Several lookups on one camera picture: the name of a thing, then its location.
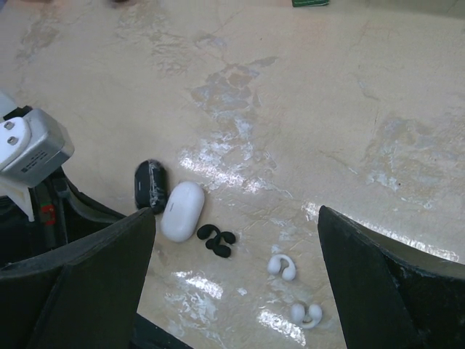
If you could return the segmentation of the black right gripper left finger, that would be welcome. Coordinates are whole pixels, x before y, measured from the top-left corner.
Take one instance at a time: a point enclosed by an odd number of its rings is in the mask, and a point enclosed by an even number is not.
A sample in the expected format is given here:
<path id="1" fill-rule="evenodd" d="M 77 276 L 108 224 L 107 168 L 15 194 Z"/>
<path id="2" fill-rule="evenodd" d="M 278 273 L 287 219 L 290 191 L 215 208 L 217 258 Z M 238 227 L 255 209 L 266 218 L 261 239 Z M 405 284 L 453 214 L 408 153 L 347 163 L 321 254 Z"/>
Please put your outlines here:
<path id="1" fill-rule="evenodd" d="M 127 348 L 155 240 L 138 212 L 1 269 L 2 348 Z"/>

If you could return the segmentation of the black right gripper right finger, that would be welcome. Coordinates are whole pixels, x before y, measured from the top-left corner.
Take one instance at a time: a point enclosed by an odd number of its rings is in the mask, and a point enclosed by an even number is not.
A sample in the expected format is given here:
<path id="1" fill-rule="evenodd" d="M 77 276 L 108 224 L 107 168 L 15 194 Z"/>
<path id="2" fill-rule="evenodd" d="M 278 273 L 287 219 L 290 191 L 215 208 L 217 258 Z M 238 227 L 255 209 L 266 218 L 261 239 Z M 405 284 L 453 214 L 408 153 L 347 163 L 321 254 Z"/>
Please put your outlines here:
<path id="1" fill-rule="evenodd" d="M 326 206 L 318 235 L 348 348 L 464 347 L 464 265 Z"/>

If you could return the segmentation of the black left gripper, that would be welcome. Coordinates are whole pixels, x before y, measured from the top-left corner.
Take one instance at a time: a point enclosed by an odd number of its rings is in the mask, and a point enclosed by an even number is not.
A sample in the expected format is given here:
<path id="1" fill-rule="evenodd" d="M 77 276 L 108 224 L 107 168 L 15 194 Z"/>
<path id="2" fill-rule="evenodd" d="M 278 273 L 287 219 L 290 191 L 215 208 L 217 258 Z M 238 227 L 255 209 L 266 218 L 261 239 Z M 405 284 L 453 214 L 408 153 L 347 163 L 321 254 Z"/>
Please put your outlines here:
<path id="1" fill-rule="evenodd" d="M 34 221 L 1 194 L 1 268 L 50 252 L 125 218 L 82 193 L 63 169 L 29 190 Z"/>

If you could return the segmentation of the black earbud charging case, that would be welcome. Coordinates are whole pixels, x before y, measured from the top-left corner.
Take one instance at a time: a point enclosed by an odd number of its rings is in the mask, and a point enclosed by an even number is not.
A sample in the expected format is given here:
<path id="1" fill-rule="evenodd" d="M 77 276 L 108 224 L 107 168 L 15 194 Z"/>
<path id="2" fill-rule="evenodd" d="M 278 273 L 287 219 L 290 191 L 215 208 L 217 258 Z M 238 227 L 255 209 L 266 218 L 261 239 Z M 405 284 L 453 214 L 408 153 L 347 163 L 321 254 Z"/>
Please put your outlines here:
<path id="1" fill-rule="evenodd" d="M 136 207 L 150 208 L 157 215 L 166 208 L 168 197 L 168 175 L 163 164 L 155 159 L 143 161 L 134 174 Z"/>

